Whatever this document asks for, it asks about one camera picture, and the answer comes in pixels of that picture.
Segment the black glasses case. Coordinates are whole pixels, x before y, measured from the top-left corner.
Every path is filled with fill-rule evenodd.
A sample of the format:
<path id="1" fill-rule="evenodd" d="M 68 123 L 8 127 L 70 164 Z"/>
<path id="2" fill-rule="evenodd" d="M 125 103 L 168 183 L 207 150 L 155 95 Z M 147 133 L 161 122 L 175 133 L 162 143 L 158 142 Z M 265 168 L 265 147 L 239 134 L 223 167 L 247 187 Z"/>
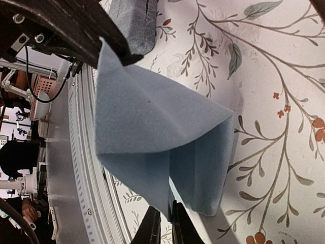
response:
<path id="1" fill-rule="evenodd" d="M 322 22 L 325 22 L 325 0 L 309 0 L 316 12 L 320 16 Z"/>

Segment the grey case green lining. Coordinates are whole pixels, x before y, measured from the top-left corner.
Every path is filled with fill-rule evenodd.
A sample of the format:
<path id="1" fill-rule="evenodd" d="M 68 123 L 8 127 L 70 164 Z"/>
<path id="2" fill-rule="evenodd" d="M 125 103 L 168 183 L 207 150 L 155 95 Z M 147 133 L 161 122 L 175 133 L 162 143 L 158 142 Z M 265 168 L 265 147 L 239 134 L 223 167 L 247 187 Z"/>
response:
<path id="1" fill-rule="evenodd" d="M 113 0 L 109 16 L 126 38 L 131 53 L 146 55 L 155 46 L 157 1 Z"/>

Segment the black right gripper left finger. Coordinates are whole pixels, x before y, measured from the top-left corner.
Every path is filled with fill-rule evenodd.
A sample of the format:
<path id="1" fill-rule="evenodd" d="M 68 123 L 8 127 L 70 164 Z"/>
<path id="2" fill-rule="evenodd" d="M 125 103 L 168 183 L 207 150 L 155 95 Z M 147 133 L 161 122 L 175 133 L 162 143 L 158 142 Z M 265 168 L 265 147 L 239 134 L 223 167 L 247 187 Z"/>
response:
<path id="1" fill-rule="evenodd" d="M 149 206 L 131 244 L 160 244 L 160 212 Z"/>

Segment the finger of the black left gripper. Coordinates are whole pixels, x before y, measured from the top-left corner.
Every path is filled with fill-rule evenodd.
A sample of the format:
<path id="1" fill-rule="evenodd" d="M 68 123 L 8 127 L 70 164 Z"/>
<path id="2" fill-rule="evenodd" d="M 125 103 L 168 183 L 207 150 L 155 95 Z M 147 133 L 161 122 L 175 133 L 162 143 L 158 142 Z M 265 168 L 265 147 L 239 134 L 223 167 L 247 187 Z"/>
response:
<path id="1" fill-rule="evenodd" d="M 72 56 L 97 67 L 100 41 L 77 14 L 78 1 L 1 1 L 1 58 L 13 63 L 11 46 L 26 44 L 51 54 Z"/>
<path id="2" fill-rule="evenodd" d="M 102 8 L 99 1 L 59 1 L 61 22 L 60 38 L 66 47 L 59 54 L 72 56 L 97 66 L 102 44 L 100 37 L 112 48 L 123 66 L 140 61 L 143 55 L 132 54 L 126 38 Z"/>

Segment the pink perforated basket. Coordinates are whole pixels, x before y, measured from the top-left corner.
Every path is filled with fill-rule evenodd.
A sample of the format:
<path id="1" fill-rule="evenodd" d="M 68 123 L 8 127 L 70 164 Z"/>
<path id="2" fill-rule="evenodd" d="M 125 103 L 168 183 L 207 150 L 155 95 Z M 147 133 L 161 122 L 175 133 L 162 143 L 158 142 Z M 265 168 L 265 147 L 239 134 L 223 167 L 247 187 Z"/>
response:
<path id="1" fill-rule="evenodd" d="M 48 101 L 57 93 L 56 80 L 37 75 L 36 80 L 31 83 L 34 94 L 41 100 Z M 51 103 L 41 103 L 32 97 L 30 102 L 31 121 L 43 119 L 50 112 Z"/>

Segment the front aluminium rail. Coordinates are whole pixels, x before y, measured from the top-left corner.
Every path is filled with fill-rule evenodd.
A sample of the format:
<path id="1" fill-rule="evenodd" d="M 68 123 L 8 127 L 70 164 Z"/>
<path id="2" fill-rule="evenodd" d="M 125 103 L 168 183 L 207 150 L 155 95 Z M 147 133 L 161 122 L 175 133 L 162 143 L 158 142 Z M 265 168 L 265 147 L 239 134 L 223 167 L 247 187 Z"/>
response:
<path id="1" fill-rule="evenodd" d="M 92 68 L 67 81 L 52 103 L 46 138 L 47 190 L 57 243 L 130 243 L 112 175 L 94 146 Z"/>

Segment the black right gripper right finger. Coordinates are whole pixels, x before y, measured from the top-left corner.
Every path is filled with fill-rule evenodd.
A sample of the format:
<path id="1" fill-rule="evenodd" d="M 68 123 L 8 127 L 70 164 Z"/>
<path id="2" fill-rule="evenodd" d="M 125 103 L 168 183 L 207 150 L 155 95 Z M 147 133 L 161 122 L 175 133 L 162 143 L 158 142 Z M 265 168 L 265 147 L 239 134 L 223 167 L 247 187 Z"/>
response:
<path id="1" fill-rule="evenodd" d="M 204 244 L 182 203 L 173 201 L 172 239 L 175 244 Z"/>

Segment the light blue cloth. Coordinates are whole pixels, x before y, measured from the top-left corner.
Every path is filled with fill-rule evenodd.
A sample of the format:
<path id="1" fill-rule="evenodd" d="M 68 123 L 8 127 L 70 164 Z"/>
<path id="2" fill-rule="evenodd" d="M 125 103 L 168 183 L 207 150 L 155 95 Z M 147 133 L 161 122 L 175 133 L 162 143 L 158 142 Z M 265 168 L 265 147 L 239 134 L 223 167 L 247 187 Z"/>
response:
<path id="1" fill-rule="evenodd" d="M 100 163 L 165 217 L 175 199 L 216 215 L 233 150 L 231 110 L 165 76 L 123 66 L 103 42 L 94 127 Z"/>

